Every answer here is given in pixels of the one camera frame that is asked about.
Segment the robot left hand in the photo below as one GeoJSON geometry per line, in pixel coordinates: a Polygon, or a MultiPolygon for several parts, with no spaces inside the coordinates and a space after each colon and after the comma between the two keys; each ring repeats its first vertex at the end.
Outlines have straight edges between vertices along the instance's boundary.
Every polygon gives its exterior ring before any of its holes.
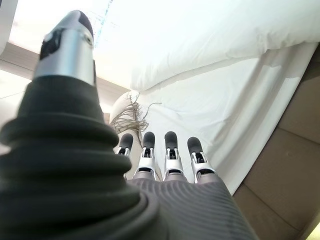
{"type": "Polygon", "coordinates": [[[133,178],[133,136],[119,138],[99,103],[94,35],[69,12],[43,39],[16,118],[0,131],[3,240],[255,240],[222,179],[191,137],[195,182],[185,177],[178,139],[167,132],[157,180],[155,136],[145,134],[133,178]]]}

